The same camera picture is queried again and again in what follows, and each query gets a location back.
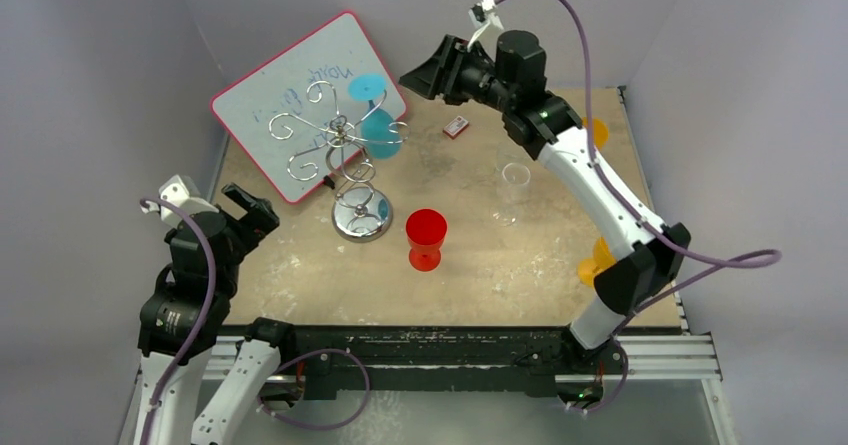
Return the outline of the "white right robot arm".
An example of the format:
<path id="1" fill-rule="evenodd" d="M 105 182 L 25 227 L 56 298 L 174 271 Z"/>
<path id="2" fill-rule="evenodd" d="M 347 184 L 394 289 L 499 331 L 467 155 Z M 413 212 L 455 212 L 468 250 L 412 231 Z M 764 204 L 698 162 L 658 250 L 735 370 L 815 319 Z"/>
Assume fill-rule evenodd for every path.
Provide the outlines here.
<path id="1" fill-rule="evenodd" d="M 568 325 L 561 346 L 564 364 L 584 372 L 636 308 L 677 278 L 691 234 L 681 223 L 667 225 L 622 183 L 575 110 L 547 89 L 546 62 L 528 31 L 502 33 L 493 56 L 447 35 L 399 83 L 428 100 L 473 100 L 500 112 L 509 138 L 566 185 L 600 231 L 613 263 L 594 278 L 596 296 Z"/>

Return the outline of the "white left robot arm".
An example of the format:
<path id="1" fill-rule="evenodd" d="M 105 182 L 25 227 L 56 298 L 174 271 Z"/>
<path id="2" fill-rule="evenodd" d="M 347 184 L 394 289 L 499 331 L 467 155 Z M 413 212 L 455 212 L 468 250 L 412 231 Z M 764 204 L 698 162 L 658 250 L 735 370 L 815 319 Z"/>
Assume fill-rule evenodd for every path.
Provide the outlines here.
<path id="1" fill-rule="evenodd" d="M 285 325 L 257 319 L 240 346 L 235 368 L 204 409 L 198 397 L 221 327 L 238 288 L 239 267 L 278 228 L 270 201 L 238 185 L 223 194 L 244 212 L 235 218 L 199 195 L 191 180 L 172 177 L 140 201 L 169 226 L 171 261 L 140 310 L 141 403 L 136 444 L 230 444 L 264 381 L 297 364 L 298 347 Z"/>

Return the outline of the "red plastic wine glass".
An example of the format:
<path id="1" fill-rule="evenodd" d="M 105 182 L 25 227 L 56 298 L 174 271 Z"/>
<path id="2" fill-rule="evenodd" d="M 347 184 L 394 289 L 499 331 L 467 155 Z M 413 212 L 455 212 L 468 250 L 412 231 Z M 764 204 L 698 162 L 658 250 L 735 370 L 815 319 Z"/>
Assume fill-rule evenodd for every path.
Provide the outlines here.
<path id="1" fill-rule="evenodd" d="M 411 266 L 421 272 L 435 270 L 441 262 L 441 247 L 448 231 L 445 217 L 436 210 L 414 211 L 405 224 Z"/>

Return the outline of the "teal plastic wine glass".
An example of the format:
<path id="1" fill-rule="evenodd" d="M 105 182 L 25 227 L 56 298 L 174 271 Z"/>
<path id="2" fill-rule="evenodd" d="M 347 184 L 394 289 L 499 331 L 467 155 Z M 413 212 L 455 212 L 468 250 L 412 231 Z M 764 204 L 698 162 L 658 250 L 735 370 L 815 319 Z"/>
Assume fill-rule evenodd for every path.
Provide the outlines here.
<path id="1" fill-rule="evenodd" d="M 382 107 L 387 97 L 385 78 L 376 73 L 360 75 L 350 82 L 347 91 L 352 100 L 367 105 L 359 131 L 368 154 L 375 159 L 396 155 L 401 138 L 394 118 Z"/>

